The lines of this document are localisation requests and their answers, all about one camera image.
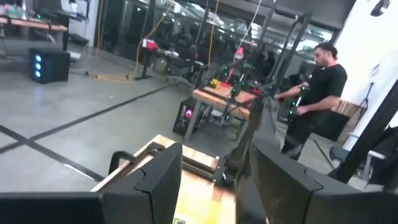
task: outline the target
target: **yellow extension cord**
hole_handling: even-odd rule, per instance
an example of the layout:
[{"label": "yellow extension cord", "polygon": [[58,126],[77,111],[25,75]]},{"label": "yellow extension cord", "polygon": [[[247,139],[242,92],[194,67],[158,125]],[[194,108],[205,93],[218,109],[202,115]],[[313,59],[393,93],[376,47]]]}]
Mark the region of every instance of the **yellow extension cord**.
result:
[{"label": "yellow extension cord", "polygon": [[[97,48],[96,48],[96,58],[98,58],[98,51],[100,48],[100,33],[101,33],[101,16],[102,16],[102,9],[103,9],[103,1],[101,0],[101,5],[99,7],[99,16],[98,16],[98,33],[97,33]],[[217,15],[217,10],[218,10],[218,3],[220,0],[217,0],[216,2],[216,8],[215,8],[215,16]],[[137,71],[138,71],[138,59],[139,59],[139,51],[140,51],[140,46],[142,44],[142,42],[144,41],[144,39],[150,37],[158,28],[158,26],[160,25],[160,23],[165,19],[165,17],[167,16],[167,13],[169,13],[169,11],[172,8],[172,3],[174,3],[174,1],[170,1],[170,5],[168,6],[168,8],[166,9],[166,12],[162,15],[162,17],[159,19],[159,21],[156,23],[156,25],[154,26],[154,28],[143,38],[140,40],[140,42],[138,43],[138,48],[137,48],[137,55],[136,55],[136,64],[134,66],[134,73],[132,75],[120,75],[120,74],[114,74],[114,75],[100,75],[100,74],[94,74],[94,73],[90,73],[90,72],[86,72],[86,75],[89,77],[95,77],[98,80],[104,80],[104,81],[111,81],[111,82],[125,82],[126,80],[131,79],[132,77],[134,78]],[[213,46],[213,33],[214,33],[214,24],[212,24],[212,28],[211,28],[211,34],[210,34],[210,48],[209,48],[209,59],[208,59],[208,66],[210,66],[210,62],[211,62],[211,49]]]}]

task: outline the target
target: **computer case with blue lights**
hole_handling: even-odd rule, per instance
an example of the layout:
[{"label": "computer case with blue lights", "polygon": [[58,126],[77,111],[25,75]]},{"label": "computer case with blue lights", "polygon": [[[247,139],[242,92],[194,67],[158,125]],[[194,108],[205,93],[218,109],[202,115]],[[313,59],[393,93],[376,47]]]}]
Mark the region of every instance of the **computer case with blue lights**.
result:
[{"label": "computer case with blue lights", "polygon": [[29,49],[29,77],[38,83],[67,82],[70,54],[62,49]]}]

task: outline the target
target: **man's hand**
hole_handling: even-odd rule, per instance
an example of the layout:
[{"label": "man's hand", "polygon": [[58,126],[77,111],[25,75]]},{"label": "man's hand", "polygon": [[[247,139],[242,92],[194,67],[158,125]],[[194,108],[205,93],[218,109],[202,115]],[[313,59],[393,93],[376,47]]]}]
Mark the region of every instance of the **man's hand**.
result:
[{"label": "man's hand", "polygon": [[298,106],[297,107],[297,116],[301,116],[308,112],[308,108],[306,106]]}]

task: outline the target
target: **wooden desk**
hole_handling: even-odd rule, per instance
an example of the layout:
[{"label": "wooden desk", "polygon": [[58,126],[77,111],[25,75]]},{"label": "wooden desk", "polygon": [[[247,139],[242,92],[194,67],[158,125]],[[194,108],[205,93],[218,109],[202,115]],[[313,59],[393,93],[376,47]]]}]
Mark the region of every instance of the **wooden desk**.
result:
[{"label": "wooden desk", "polygon": [[[138,157],[139,154],[146,150],[148,145],[152,142],[156,142],[165,147],[169,147],[175,143],[175,141],[171,139],[158,135],[153,140],[149,141],[143,148],[138,150],[134,156]],[[216,168],[218,163],[217,158],[207,156],[204,153],[186,146],[183,146],[183,155],[213,168]],[[132,171],[130,171],[130,173],[138,169],[140,166],[143,166],[151,159],[152,158],[150,156],[146,157]],[[129,163],[130,162],[128,161],[123,163],[91,191],[96,192],[102,189],[107,182],[111,181],[112,178],[129,166]],[[201,179],[200,177],[183,170],[180,192],[178,193],[177,206],[175,209],[175,218],[185,221],[185,224],[234,224],[234,214],[235,202],[234,195],[231,192],[216,187],[214,183]]]},{"label": "wooden desk", "polygon": [[[214,89],[214,88],[210,88],[207,86],[207,87],[205,87],[205,90],[215,93],[221,97],[227,97],[230,95],[232,87],[219,86]],[[195,121],[198,118],[198,113],[199,113],[200,106],[202,103],[205,103],[205,104],[208,104],[211,106],[211,110],[209,111],[209,113],[211,113],[213,108],[224,111],[225,108],[227,107],[227,102],[225,102],[225,100],[220,99],[215,96],[212,96],[212,95],[205,93],[204,91],[201,91],[199,89],[196,89],[192,92],[192,97],[197,100],[197,103],[195,105],[195,108],[193,109],[193,115],[192,115],[191,121],[188,125],[187,132],[185,133],[185,136],[184,136],[184,140],[186,140],[186,141],[192,135],[193,127],[195,125]],[[254,99],[255,97],[256,96],[251,93],[241,91],[240,94],[236,97],[236,101],[239,103],[244,103],[245,101]],[[250,110],[240,107],[240,106],[236,106],[236,105],[229,105],[227,110],[230,111],[229,113],[232,116],[241,118],[246,121],[243,126],[243,130],[245,130],[248,125],[247,120],[249,119]],[[238,137],[238,142],[240,141],[243,132],[244,131],[240,132],[239,137]]]},{"label": "wooden desk", "polygon": [[[0,18],[0,24],[7,24],[6,18]],[[49,25],[45,22],[42,22],[38,19],[29,19],[29,20],[22,20],[22,19],[11,19],[11,24],[15,26],[24,26],[24,27],[34,27],[34,28],[41,28],[41,29],[49,29]],[[51,25],[52,30],[66,32],[68,29],[65,26],[60,25]]]}]

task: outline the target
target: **sticker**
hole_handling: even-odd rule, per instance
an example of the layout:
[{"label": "sticker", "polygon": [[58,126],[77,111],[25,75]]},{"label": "sticker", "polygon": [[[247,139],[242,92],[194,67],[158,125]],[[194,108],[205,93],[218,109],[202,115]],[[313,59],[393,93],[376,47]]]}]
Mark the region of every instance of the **sticker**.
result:
[{"label": "sticker", "polygon": [[173,224],[186,224],[186,222],[179,218],[174,218]]}]

